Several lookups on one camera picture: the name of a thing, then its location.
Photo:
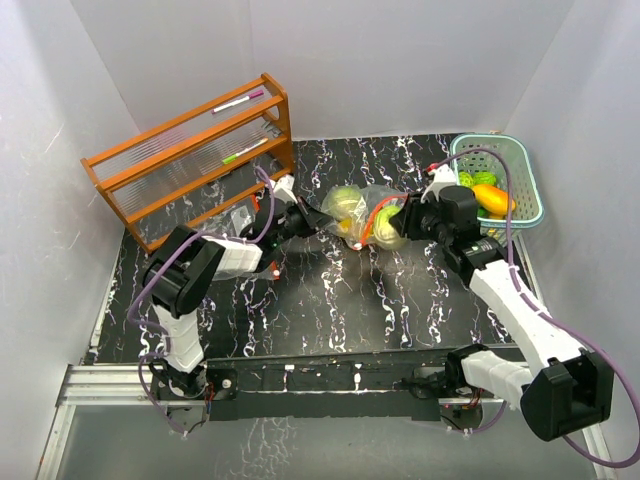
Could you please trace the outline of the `orange fake fruit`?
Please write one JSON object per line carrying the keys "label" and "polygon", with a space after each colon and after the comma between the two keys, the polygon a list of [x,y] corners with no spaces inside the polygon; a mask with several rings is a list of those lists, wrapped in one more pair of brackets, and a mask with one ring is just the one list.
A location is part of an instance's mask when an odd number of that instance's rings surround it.
{"label": "orange fake fruit", "polygon": [[495,186],[474,185],[472,191],[478,204],[490,214],[506,216],[516,209],[516,202],[509,194]]}

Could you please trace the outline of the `green fake cabbage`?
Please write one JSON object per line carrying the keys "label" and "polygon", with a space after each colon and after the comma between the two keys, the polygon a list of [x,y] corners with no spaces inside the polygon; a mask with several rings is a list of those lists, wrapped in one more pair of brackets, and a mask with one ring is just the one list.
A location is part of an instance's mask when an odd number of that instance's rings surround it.
{"label": "green fake cabbage", "polygon": [[400,210],[397,205],[388,205],[381,208],[374,218],[372,232],[375,243],[385,250],[398,250],[405,243],[405,239],[390,223],[390,219]]}
{"label": "green fake cabbage", "polygon": [[361,190],[355,186],[334,187],[322,204],[323,211],[336,220],[357,217],[366,209]]}

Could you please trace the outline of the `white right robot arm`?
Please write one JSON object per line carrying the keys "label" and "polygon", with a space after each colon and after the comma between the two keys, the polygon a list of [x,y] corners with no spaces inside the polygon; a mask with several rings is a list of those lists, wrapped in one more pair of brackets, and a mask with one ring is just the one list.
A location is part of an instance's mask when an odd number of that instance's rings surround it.
{"label": "white right robot arm", "polygon": [[519,366],[474,344],[448,353],[441,388],[466,397],[482,389],[517,407],[531,431],[551,441],[607,420],[614,372],[603,356],[543,319],[499,241],[482,234],[473,192],[450,185],[409,194],[390,219],[401,237],[432,240],[450,269],[507,329],[526,361]]}

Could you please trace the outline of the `yellow fake fruit piece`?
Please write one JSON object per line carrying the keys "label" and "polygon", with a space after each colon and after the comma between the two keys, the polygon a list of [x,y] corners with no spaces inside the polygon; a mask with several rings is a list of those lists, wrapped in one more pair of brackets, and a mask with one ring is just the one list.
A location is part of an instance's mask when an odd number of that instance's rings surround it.
{"label": "yellow fake fruit piece", "polygon": [[353,237],[356,235],[354,221],[347,218],[336,223],[336,232],[341,237]]}

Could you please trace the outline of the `clear zip bag red seal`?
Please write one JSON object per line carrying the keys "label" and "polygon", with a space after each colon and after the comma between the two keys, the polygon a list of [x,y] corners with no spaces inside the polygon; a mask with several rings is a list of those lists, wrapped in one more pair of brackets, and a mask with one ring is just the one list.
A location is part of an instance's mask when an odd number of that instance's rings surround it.
{"label": "clear zip bag red seal", "polygon": [[[256,219],[260,209],[259,195],[251,196],[232,205],[222,213],[210,217],[195,227],[196,230],[214,232],[216,236],[222,237],[242,237],[241,232]],[[229,280],[237,277],[259,278],[266,280],[277,280],[280,271],[275,261],[272,261],[261,272],[239,273],[218,269],[213,276],[214,281]]]}

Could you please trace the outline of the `bumpy green fake fruit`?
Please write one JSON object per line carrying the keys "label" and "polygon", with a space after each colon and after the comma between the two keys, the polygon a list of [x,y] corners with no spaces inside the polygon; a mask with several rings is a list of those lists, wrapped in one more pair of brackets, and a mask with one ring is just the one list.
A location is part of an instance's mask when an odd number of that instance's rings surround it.
{"label": "bumpy green fake fruit", "polygon": [[458,173],[458,180],[461,186],[472,188],[475,185],[475,180],[468,172],[461,171]]}

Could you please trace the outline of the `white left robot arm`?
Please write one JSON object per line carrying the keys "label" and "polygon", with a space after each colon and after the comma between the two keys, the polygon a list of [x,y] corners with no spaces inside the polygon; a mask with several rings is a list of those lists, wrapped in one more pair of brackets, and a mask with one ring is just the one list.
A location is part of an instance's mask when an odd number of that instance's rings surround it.
{"label": "white left robot arm", "polygon": [[165,356],[153,360],[149,369],[186,399],[200,396],[207,383],[197,309],[210,285],[266,271],[282,244],[318,233],[333,218],[301,197],[294,201],[266,197],[254,212],[246,206],[234,209],[231,221],[235,234],[230,237],[177,226],[154,252],[145,272],[144,285],[168,340]]}

